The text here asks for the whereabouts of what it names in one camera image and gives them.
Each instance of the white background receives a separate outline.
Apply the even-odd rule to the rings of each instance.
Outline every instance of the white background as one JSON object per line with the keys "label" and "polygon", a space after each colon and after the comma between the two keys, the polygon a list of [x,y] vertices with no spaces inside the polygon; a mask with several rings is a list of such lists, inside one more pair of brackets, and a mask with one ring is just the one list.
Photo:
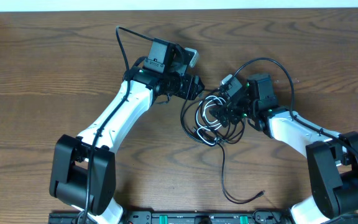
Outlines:
{"label": "white background", "polygon": [[0,12],[358,7],[358,0],[0,0]]}

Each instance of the wooden surface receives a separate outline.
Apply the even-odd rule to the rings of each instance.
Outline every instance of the wooden surface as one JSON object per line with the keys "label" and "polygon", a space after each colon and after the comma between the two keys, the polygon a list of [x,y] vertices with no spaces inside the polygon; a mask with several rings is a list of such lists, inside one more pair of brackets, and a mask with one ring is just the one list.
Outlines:
{"label": "wooden surface", "polygon": [[[125,66],[114,35],[122,25],[199,51],[193,71],[208,88],[256,57],[283,63],[295,82],[296,110],[339,132],[358,131],[358,9],[0,13],[0,223],[45,223],[53,210],[71,210],[49,196],[53,149],[105,109]],[[150,42],[122,34],[133,62]],[[268,62],[242,76],[269,72],[284,105],[285,75]],[[154,210],[287,208],[311,194],[306,159],[249,127],[221,150],[181,130],[183,103],[153,105],[116,157],[116,200]]]}

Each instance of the wood grain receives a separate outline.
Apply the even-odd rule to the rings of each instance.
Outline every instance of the wood grain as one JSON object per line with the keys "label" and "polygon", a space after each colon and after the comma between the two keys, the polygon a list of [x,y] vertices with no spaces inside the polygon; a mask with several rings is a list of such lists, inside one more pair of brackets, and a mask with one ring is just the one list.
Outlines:
{"label": "wood grain", "polygon": [[[358,131],[358,9],[0,13],[0,223],[45,223],[71,210],[48,193],[53,149],[105,109],[125,70],[117,25],[193,47],[193,71],[208,88],[256,57],[272,57],[291,73],[296,110],[326,128]],[[150,42],[122,34],[130,61]],[[284,74],[269,63],[242,72],[271,73],[289,102]],[[154,210],[287,208],[310,195],[306,159],[247,128],[226,146],[227,189],[221,193],[221,150],[188,139],[173,99],[136,122],[116,157],[116,200]]]}

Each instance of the robotic manipulator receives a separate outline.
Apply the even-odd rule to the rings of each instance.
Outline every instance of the robotic manipulator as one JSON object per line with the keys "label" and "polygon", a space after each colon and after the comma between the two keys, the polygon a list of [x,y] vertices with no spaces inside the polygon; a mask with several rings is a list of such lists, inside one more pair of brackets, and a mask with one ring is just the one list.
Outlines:
{"label": "robotic manipulator", "polygon": [[[132,125],[158,96],[194,100],[203,92],[199,76],[187,73],[198,58],[194,49],[153,39],[149,56],[139,58],[124,74],[118,94],[101,116],[77,137],[63,135],[56,143],[50,195],[79,210],[85,208],[88,171],[76,163],[88,160],[98,128],[125,97],[130,82],[129,96],[105,124],[94,147],[91,169],[89,216],[97,223],[119,223],[123,209],[113,198],[115,154]],[[287,143],[307,158],[312,196],[289,209],[289,223],[325,223],[358,210],[357,132],[340,134],[324,129],[324,133],[335,138],[322,134],[321,127],[278,103],[269,74],[251,75],[243,84],[229,75],[220,84],[218,92],[226,102],[209,112],[224,127],[247,118],[254,129]],[[340,174],[337,169],[340,165],[351,165],[351,171]]]}

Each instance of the white panel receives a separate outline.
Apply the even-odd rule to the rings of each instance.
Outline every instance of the white panel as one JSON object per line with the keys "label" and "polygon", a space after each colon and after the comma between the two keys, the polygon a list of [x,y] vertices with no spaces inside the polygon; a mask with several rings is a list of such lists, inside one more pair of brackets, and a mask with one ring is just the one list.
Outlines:
{"label": "white panel", "polygon": [[358,7],[355,0],[0,0],[0,12]]}

